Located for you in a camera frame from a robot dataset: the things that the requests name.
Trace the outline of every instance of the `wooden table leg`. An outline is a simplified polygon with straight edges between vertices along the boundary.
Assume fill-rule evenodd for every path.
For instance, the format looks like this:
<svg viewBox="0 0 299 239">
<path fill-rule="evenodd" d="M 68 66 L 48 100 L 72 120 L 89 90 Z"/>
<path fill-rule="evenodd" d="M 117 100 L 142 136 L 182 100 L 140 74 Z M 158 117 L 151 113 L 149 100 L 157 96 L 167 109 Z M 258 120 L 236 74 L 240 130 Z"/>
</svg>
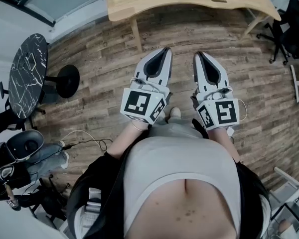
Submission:
<svg viewBox="0 0 299 239">
<path fill-rule="evenodd" d="M 143 50 L 142 50 L 141 37 L 140 37 L 140 33 L 139 33 L 138 22 L 135 17 L 132 17 L 130 19 L 130 24 L 131 24 L 131 28 L 133 31 L 133 35 L 135 38 L 135 43 L 138 48 L 138 51 L 139 51 L 139 53 L 142 53 Z"/>
<path fill-rule="evenodd" d="M 250 23 L 245 32 L 242 34 L 240 40 L 243 39 L 259 22 L 264 20 L 266 17 L 266 14 L 264 14 L 263 12 L 259 12 L 257 17 Z"/>
</svg>

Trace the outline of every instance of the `wrist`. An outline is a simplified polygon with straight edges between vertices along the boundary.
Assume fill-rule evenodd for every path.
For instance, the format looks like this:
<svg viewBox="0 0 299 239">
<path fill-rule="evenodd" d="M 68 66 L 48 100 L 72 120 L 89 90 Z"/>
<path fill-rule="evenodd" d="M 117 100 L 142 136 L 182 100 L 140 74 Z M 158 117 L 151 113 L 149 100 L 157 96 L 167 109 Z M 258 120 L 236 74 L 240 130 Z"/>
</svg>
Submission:
<svg viewBox="0 0 299 239">
<path fill-rule="evenodd" d="M 136 127 L 137 129 L 139 129 L 141 131 L 146 131 L 149 126 L 149 124 L 147 124 L 147 123 L 143 123 L 143 122 L 136 121 L 136 120 L 131 120 L 130 123 L 132 124 L 132 126 Z"/>
</svg>

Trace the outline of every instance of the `white cable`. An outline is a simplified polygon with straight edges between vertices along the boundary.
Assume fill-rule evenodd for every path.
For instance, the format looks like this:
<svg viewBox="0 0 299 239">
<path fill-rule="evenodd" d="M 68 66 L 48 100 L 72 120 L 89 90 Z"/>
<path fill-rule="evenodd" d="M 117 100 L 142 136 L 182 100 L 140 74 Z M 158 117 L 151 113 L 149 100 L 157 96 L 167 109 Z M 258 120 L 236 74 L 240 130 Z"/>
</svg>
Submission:
<svg viewBox="0 0 299 239">
<path fill-rule="evenodd" d="M 77 132 L 77 131 L 79 131 L 79 132 L 84 132 L 84 133 L 88 134 L 88 135 L 89 135 L 89 136 L 96 142 L 96 144 L 100 147 L 100 149 L 103 150 L 103 151 L 105 151 L 105 149 L 103 149 L 103 148 L 100 146 L 100 144 L 97 142 L 97 140 L 94 139 L 93 136 L 91 136 L 88 132 L 86 132 L 86 131 L 84 131 L 84 130 L 80 130 L 80 129 L 77 129 L 77 130 L 74 130 L 74 131 L 68 133 L 68 134 L 67 134 L 65 137 L 63 137 L 60 141 L 64 140 L 64 139 L 67 138 L 70 134 L 72 134 L 72 133 L 74 133 L 74 132 Z"/>
<path fill-rule="evenodd" d="M 245 110 L 246 110 L 246 116 L 243 119 L 239 120 L 239 121 L 243 121 L 245 118 L 247 118 L 247 107 L 246 107 L 244 101 L 242 101 L 241 99 L 238 99 L 238 101 L 241 101 L 243 103 Z"/>
</svg>

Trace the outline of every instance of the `black marble table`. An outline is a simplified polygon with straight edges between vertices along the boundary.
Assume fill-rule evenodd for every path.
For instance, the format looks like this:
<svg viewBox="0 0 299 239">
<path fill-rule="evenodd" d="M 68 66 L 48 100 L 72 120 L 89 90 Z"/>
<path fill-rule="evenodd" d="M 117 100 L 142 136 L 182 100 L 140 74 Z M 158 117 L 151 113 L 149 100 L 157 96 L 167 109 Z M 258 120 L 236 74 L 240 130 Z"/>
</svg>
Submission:
<svg viewBox="0 0 299 239">
<path fill-rule="evenodd" d="M 13 112 L 28 118 L 39 102 L 47 66 L 47 43 L 41 34 L 28 37 L 18 49 L 9 76 Z"/>
</svg>

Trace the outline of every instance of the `forearm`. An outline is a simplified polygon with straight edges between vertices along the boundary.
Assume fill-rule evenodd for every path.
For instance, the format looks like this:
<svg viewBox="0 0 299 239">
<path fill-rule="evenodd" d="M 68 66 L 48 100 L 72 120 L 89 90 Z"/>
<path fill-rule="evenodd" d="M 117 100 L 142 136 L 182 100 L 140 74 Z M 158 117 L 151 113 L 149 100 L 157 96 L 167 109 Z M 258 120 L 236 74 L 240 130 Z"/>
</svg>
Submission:
<svg viewBox="0 0 299 239">
<path fill-rule="evenodd" d="M 218 128 L 214 130 L 208 131 L 208 136 L 210 140 L 213 140 L 220 145 L 222 145 L 229 154 L 233 157 L 236 163 L 240 162 L 240 156 L 238 151 L 236 150 L 235 146 L 231 142 L 226 129 L 224 128 Z"/>
<path fill-rule="evenodd" d="M 133 125 L 143 131 L 148 128 L 148 124 L 130 121 L 108 148 L 107 152 L 114 158 L 120 159 L 124 151 L 142 134 L 142 131 L 137 130 Z"/>
</svg>

